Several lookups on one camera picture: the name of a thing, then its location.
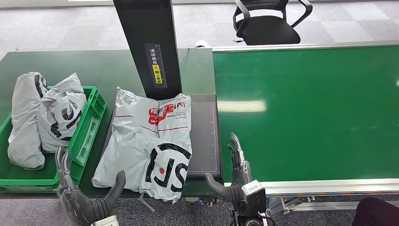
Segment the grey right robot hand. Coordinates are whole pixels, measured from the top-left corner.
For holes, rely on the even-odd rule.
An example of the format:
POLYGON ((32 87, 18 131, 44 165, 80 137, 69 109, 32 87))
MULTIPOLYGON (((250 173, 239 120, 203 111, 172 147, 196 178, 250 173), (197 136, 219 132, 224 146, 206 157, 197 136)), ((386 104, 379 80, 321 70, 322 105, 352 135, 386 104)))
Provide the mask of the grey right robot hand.
POLYGON ((209 173, 204 174, 204 178, 208 186, 210 186, 220 197, 231 202, 235 208, 240 208, 241 202, 244 201, 242 186, 250 182, 249 163, 245 160, 243 150, 241 148, 238 137, 231 133, 231 145, 228 148, 231 151, 232 160, 232 182, 229 186, 224 186, 215 181, 209 173))

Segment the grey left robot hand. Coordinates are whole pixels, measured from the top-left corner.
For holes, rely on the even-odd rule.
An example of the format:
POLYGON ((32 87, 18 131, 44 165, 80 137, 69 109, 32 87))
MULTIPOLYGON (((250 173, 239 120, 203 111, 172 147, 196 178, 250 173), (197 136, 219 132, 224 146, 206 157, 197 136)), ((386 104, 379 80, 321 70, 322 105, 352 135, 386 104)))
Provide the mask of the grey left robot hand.
POLYGON ((125 171, 117 173, 115 184, 104 198, 89 198, 75 185, 69 166, 70 151, 60 146, 55 153, 59 186, 56 193, 73 226, 118 226, 113 208, 126 184, 125 171))

